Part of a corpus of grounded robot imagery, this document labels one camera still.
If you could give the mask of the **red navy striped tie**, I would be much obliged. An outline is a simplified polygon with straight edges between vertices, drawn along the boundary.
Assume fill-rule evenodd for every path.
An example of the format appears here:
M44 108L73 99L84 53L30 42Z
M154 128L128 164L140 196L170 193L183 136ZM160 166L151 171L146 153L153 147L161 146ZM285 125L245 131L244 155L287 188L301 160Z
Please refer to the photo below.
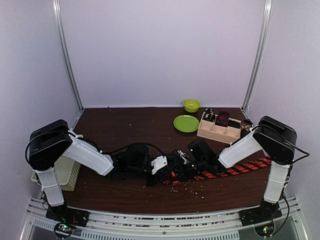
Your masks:
M240 174L246 174L249 172L257 171L260 169L268 168L272 164L272 161L268 158L259 158L257 160L251 160L249 162L235 164L230 168L221 166L219 169L210 168L205 166L202 170L197 170L194 167L187 167L183 165L177 169L171 171L166 179L160 182L163 185L176 185L183 182L194 180L208 180L217 179L230 176L237 176Z

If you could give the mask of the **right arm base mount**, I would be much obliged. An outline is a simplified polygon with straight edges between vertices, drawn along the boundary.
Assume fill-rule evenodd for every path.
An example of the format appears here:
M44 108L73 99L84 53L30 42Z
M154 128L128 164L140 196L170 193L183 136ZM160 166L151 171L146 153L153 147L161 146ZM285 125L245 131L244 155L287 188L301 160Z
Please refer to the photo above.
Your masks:
M278 202L270 203L262 200L260 206L238 212L242 226L256 225L268 222L282 216Z

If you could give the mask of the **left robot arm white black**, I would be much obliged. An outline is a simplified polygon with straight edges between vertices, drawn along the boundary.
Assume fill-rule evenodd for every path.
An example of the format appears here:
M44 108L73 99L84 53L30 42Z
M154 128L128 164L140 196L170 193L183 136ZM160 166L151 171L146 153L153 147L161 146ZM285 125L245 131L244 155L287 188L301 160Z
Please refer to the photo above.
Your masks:
M118 150L104 152L91 140L77 135L68 123L59 119L33 131L25 148L25 160L36 172L52 213L61 222L72 218L55 170L60 158L71 159L111 180L126 179L130 174L152 176L169 164L169 155L162 150L151 158L144 142L128 144Z

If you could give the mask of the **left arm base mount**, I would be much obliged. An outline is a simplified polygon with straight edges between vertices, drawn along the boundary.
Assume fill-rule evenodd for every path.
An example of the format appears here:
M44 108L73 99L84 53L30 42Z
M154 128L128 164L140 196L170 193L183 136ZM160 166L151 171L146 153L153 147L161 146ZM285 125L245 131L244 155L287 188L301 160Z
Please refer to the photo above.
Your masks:
M70 208L65 202L59 206L47 205L46 218L76 227L87 226L90 215L88 211Z

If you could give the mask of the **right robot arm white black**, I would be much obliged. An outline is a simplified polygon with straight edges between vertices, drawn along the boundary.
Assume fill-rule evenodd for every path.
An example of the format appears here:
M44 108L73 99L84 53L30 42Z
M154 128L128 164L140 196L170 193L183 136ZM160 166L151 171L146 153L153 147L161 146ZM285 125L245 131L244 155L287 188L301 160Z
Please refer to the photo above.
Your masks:
M275 212L276 204L287 184L290 167L294 163L297 132L290 126L269 116L263 116L258 125L235 142L230 143L220 153L214 153L206 141L198 138L189 143L188 148L197 161L197 169L213 169L214 173L231 170L247 157L263 151L271 161L268 182L264 192L265 203L256 210L259 220L268 220Z

